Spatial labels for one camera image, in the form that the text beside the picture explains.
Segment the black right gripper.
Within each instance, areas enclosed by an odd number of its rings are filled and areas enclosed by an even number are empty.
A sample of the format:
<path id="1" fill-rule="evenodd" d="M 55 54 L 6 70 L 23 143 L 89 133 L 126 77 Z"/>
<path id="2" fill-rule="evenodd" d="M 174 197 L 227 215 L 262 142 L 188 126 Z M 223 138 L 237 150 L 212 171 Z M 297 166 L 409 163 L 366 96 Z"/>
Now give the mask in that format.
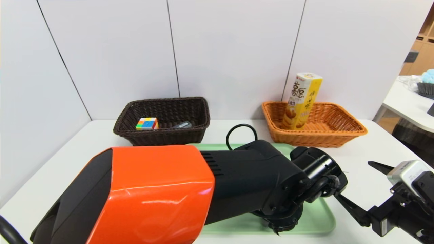
<path id="1" fill-rule="evenodd" d="M 394 167 L 374 161 L 368 165 L 387 176 Z M 392 196 L 379 207 L 368 212 L 347 199 L 342 194 L 335 195 L 338 202 L 347 210 L 360 226 L 370 227 L 383 237 L 393 228 L 400 228 L 422 244 L 433 243 L 433 191 L 417 189 L 421 197 L 406 186 L 394 186 Z"/>

